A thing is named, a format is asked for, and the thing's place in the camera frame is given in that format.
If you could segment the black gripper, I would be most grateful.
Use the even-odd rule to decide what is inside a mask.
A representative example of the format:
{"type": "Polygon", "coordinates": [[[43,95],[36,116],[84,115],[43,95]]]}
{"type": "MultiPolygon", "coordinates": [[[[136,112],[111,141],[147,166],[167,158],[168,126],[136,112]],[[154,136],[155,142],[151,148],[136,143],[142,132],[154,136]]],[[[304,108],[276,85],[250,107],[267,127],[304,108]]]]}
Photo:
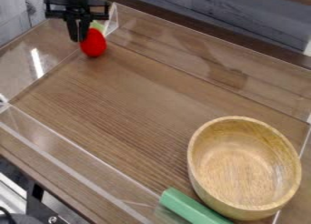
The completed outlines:
{"type": "Polygon", "coordinates": [[[71,40],[83,42],[88,36],[90,22],[110,19],[111,2],[107,0],[44,0],[46,17],[66,19],[71,40]]]}

